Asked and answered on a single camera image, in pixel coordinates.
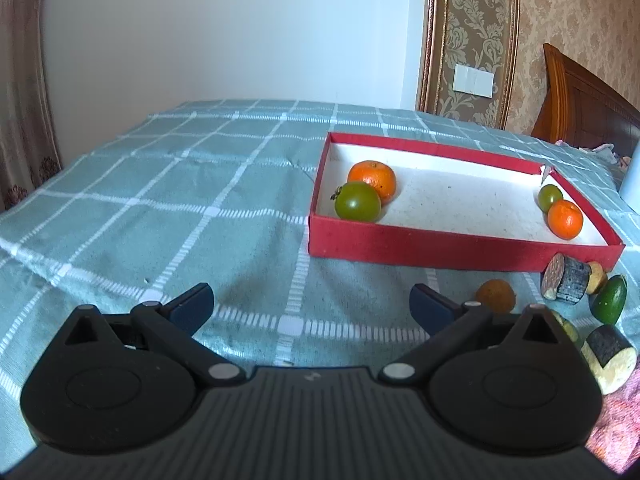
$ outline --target bed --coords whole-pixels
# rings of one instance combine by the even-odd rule
[[[583,148],[610,142],[617,154],[631,156],[640,139],[640,110],[553,45],[543,48],[548,92],[532,136]]]
[[[309,258],[306,216],[327,131],[428,140],[555,165],[623,237],[620,326],[640,343],[640,217],[601,161],[573,148],[408,110],[313,102],[185,103],[81,156],[0,216],[0,470],[31,447],[20,388],[81,303],[128,312],[198,282],[216,306],[196,338],[255,364],[369,365],[377,371],[427,335],[412,320],[414,283],[462,302],[508,280],[519,311],[542,302],[538,274],[458,272]],[[548,302],[583,334],[586,300]]]

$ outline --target wallpaper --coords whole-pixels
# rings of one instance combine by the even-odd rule
[[[449,0],[438,115],[498,126],[498,86],[508,48],[510,5],[510,0]],[[494,98],[454,92],[456,63],[493,72]]]
[[[546,95],[543,43],[576,60],[640,109],[640,0],[520,0],[506,129],[530,134]]]

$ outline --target pink blanket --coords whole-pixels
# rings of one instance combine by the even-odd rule
[[[640,361],[625,385],[604,397],[587,448],[618,474],[640,459]]]

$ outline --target brown curtain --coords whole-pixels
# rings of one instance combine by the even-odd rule
[[[0,212],[59,171],[40,51],[40,0],[0,0]]]

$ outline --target white object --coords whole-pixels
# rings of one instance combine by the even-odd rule
[[[354,144],[330,145],[317,214],[337,218],[331,195],[347,181],[351,167],[363,160],[388,164],[398,181],[396,196],[383,207],[378,224],[556,244],[607,245],[587,216],[582,231],[572,240],[561,240],[549,230],[536,202],[540,174]],[[545,183],[558,186],[570,200],[553,176]]]
[[[553,167],[550,164],[545,164],[545,169],[542,170],[542,181],[540,182],[540,187],[545,185],[545,180],[549,176],[549,173],[551,173],[552,169]]]
[[[62,159],[190,100],[414,109],[423,19],[424,0],[42,0]]]
[[[209,367],[209,375],[214,379],[226,381],[233,379],[240,373],[240,368],[231,363],[218,363]]]
[[[278,322],[278,333],[299,337],[302,334],[304,325],[305,320],[299,316],[280,316],[280,320]]]
[[[389,379],[408,379],[415,374],[415,368],[406,363],[391,363],[382,371]]]
[[[491,97],[494,94],[494,74],[456,63],[453,89],[456,92]]]
[[[629,164],[622,186],[620,186],[620,198],[640,214],[640,142],[636,144],[631,164]]]

